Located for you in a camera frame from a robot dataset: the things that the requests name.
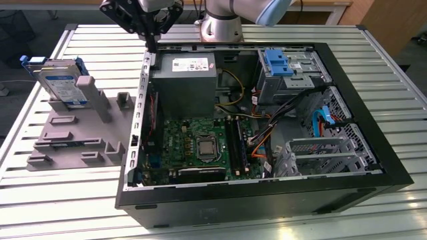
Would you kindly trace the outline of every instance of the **wire bundle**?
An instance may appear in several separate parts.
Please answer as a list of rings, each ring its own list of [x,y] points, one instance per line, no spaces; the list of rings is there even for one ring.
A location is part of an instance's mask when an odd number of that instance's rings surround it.
[[[263,136],[259,144],[256,145],[256,147],[252,151],[252,154],[251,154],[252,157],[259,156],[259,157],[265,158],[264,155],[256,154],[256,151],[259,150],[260,146],[263,145],[263,143],[268,139],[269,135],[272,134],[273,127],[277,124],[277,119],[284,114],[287,114],[289,111],[292,111],[295,109],[295,107],[297,106],[297,104],[301,102],[301,100],[304,99],[304,97],[307,95],[324,91],[327,89],[327,87],[328,87],[327,85],[323,85],[323,86],[317,86],[312,89],[307,89],[307,90],[301,91],[296,96],[293,96],[284,104],[281,104],[281,106],[277,108],[275,113],[271,115],[271,118],[268,119],[267,125],[249,140],[249,143],[253,143]]]

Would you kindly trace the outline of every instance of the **black cable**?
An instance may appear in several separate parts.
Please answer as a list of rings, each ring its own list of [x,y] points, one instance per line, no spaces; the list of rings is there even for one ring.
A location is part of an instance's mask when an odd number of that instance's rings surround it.
[[[185,19],[181,21],[183,24],[185,24],[185,21],[188,20],[189,16],[192,15],[195,10],[191,10],[188,13],[188,16],[185,17]]]
[[[304,99],[307,95],[312,93],[323,92],[328,88],[328,86],[329,84],[325,83],[321,86],[317,86],[311,89],[305,89],[296,96],[293,96],[284,104],[281,104],[281,106],[271,115],[271,118],[268,119],[265,126],[259,131],[260,133],[252,137],[251,141],[253,142],[256,139],[259,139],[263,135],[268,133],[268,131],[275,127],[277,123],[277,118],[283,117],[284,114],[287,114],[289,111],[292,111],[292,109],[295,109],[295,107],[297,106],[297,104],[300,103],[300,101]]]
[[[200,16],[201,16],[201,4],[203,4],[203,0],[200,0],[200,4],[199,4],[199,15],[197,15],[197,20],[200,19]]]
[[[196,0],[192,0],[192,4],[193,4],[193,9],[195,9],[195,14],[199,16]]]
[[[267,157],[267,163],[271,166],[271,172],[267,174],[265,178],[271,178],[273,176],[273,169],[275,169],[275,163],[273,163],[273,151],[272,151],[272,138],[268,137],[268,139],[264,142],[264,149],[265,149],[265,157]]]
[[[300,22],[300,18],[301,18],[301,15],[303,15],[303,8],[304,8],[303,0],[299,0],[299,1],[300,1],[300,9],[299,9],[299,14],[297,14],[297,18],[296,18],[295,24],[299,24],[299,22]]]

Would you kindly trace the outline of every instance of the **blue latch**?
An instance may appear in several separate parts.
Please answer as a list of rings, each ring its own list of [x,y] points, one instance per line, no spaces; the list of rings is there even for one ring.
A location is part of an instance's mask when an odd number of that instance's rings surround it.
[[[292,76],[293,70],[288,65],[288,58],[279,49],[265,49],[264,61],[269,67],[271,76]]]
[[[331,116],[329,108],[327,105],[321,107],[321,109],[317,109],[312,112],[312,134],[315,137],[321,137],[320,136],[320,130],[319,130],[319,121],[317,121],[317,115],[321,115],[323,119],[329,123],[335,124],[335,120]]]

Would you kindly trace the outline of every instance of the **metal table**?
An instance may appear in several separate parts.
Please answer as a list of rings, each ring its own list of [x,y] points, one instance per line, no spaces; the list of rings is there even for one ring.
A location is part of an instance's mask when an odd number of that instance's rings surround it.
[[[107,96],[135,95],[143,42],[116,25],[68,26],[52,58],[80,55]],[[0,238],[97,239],[420,239],[427,238],[427,101],[371,34],[353,26],[243,27],[247,42],[324,42],[415,181],[340,214],[144,229],[115,209],[120,167],[29,172],[26,158],[50,107],[34,85],[0,149]],[[197,42],[175,26],[164,42]]]

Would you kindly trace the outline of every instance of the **blue drive bracket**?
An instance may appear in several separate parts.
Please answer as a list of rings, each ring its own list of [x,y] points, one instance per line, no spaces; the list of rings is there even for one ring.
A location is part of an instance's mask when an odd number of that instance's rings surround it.
[[[279,49],[264,50],[264,61],[269,67],[269,75],[277,76],[292,76],[293,70],[288,65],[288,57],[283,54]]]

